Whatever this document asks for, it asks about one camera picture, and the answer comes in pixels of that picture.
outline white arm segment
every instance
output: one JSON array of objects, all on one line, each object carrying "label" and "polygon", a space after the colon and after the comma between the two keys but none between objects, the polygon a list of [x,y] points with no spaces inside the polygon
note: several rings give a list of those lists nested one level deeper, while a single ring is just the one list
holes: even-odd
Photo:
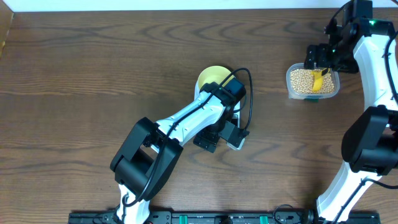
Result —
[{"label": "white arm segment", "polygon": [[[210,94],[211,93],[202,91],[198,94],[195,100],[184,109],[166,119],[158,120],[156,122],[159,125],[158,129],[166,134],[174,122],[203,103]],[[216,123],[224,113],[224,110],[225,107],[221,104],[221,100],[212,96],[203,109],[197,110],[178,124],[170,134],[170,139],[177,139],[180,142],[180,145],[183,146],[203,128]],[[156,146],[151,145],[151,148],[156,152],[159,152],[159,149]],[[119,188],[121,192],[121,200],[126,194],[128,195],[128,203],[131,203],[136,198],[136,196],[124,185],[119,184]],[[117,216],[120,220],[122,220],[123,208],[122,201],[120,201],[120,207],[117,211]],[[124,223],[143,224],[149,216],[149,201],[141,200],[140,202],[137,202],[134,206],[126,208],[124,214]]]},{"label": "white arm segment", "polygon": [[[317,199],[319,217],[325,218],[326,221],[334,221],[341,207],[347,202],[351,194],[366,177],[373,180],[379,180],[381,178],[381,176],[373,172],[359,171],[358,173],[354,173],[351,171],[349,164],[343,162],[329,188]],[[349,212],[371,185],[372,182],[365,183],[365,186],[359,190],[341,214],[338,222],[347,221]]]},{"label": "white arm segment", "polygon": [[[370,106],[378,105],[385,105],[389,110],[398,110],[397,103],[392,97],[383,57],[389,39],[388,36],[373,34],[371,37],[362,37],[354,48],[354,58],[361,72],[365,110]],[[396,42],[393,40],[389,49],[389,53],[391,53],[389,63],[394,84],[398,85],[395,49]],[[341,206],[347,202],[361,180],[365,177],[373,180],[381,178],[381,176],[373,172],[360,171],[354,173],[349,168],[349,164],[343,162],[340,171],[333,179],[329,188],[317,199],[319,217],[325,218],[327,221],[333,221],[337,217]],[[366,185],[361,188],[341,214],[338,222],[347,221],[350,210],[371,184],[372,182],[366,182]]]},{"label": "white arm segment", "polygon": [[[389,110],[398,110],[392,98],[391,86],[384,63],[384,50],[390,37],[386,35],[363,36],[354,48],[354,58],[361,72],[365,110],[370,106],[385,105]],[[390,70],[394,84],[398,87],[396,42],[390,45]]]}]

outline yellow object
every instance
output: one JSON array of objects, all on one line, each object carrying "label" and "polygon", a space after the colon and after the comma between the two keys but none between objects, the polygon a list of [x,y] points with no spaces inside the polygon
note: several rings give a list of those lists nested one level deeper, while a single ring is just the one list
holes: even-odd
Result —
[{"label": "yellow object", "polygon": [[[201,72],[198,78],[198,87],[199,89],[202,88],[202,86],[206,83],[212,83],[216,82],[217,84],[220,84],[231,72],[222,66],[211,66],[204,71]],[[224,84],[225,86],[231,79],[233,79],[235,76],[231,76]]]},{"label": "yellow object", "polygon": [[329,72],[329,68],[325,68],[320,72],[311,71],[313,75],[313,86],[312,91],[319,91],[323,84],[323,76]]}]

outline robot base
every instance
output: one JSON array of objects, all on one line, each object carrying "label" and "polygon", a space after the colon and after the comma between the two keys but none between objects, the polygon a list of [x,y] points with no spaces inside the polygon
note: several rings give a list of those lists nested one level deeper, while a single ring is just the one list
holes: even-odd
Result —
[{"label": "robot base", "polygon": [[[281,209],[275,217],[281,224],[321,224],[313,220],[312,210],[288,211]],[[116,210],[101,213],[71,213],[68,224],[119,224]],[[270,213],[176,213],[170,211],[151,212],[144,224],[278,224]],[[381,224],[378,213],[350,213],[344,224]]]}]

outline container of beans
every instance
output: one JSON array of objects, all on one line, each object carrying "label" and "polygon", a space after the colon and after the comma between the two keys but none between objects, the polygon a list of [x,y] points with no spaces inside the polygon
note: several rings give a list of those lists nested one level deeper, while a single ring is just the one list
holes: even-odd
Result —
[{"label": "container of beans", "polygon": [[312,70],[304,69],[304,63],[292,65],[286,73],[287,90],[291,99],[324,99],[335,96],[340,89],[338,72],[330,70],[323,76],[322,87],[319,91],[312,91],[314,83]]}]

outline green tape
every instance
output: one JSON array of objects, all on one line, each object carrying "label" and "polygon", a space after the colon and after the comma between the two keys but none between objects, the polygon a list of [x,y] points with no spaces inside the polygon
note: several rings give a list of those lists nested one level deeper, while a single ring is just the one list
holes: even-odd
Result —
[{"label": "green tape", "polygon": [[268,217],[267,216],[260,217],[260,224],[268,224]]},{"label": "green tape", "polygon": [[188,224],[188,217],[186,215],[180,215],[180,224]]}]

